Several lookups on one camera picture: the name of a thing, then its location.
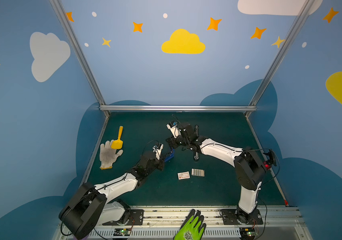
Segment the red white staple box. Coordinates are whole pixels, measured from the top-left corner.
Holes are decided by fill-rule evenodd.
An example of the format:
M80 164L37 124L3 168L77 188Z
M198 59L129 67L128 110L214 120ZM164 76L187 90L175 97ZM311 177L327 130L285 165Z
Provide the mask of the red white staple box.
M190 178L190 173L189 172L182 172L178 173L178 179L179 180L185 180Z

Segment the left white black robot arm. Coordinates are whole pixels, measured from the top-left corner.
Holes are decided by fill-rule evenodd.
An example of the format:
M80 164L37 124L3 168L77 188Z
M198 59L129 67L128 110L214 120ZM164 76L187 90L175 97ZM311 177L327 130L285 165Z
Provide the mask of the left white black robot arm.
M122 176L109 182L82 184L59 214L59 220L76 239L81 240L100 224L126 222L130 207L115 199L141 187L155 170L163 170L161 149L141 155L138 163Z

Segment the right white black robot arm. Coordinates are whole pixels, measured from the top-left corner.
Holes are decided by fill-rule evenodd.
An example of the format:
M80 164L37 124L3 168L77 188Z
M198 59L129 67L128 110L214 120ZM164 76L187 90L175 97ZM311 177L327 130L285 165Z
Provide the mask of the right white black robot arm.
M268 169L255 151L227 146L203 136L193 140L182 136L170 137L166 141L173 149L183 146L234 167L237 180L242 186L238 208L246 214L251 214L256 209L258 193Z

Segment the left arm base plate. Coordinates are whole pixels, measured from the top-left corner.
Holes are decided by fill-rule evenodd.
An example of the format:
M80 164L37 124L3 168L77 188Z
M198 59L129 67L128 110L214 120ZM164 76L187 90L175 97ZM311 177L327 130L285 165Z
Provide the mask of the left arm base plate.
M103 226L141 226L143 223L144 210L126 210L118 221L103 223Z

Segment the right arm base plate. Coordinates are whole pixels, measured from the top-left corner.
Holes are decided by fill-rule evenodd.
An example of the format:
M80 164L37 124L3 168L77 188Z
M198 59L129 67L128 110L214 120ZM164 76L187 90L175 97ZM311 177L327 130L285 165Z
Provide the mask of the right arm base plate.
M264 223L258 209L254 209L250 214L241 209L222 209L220 215L224 225L262 225Z

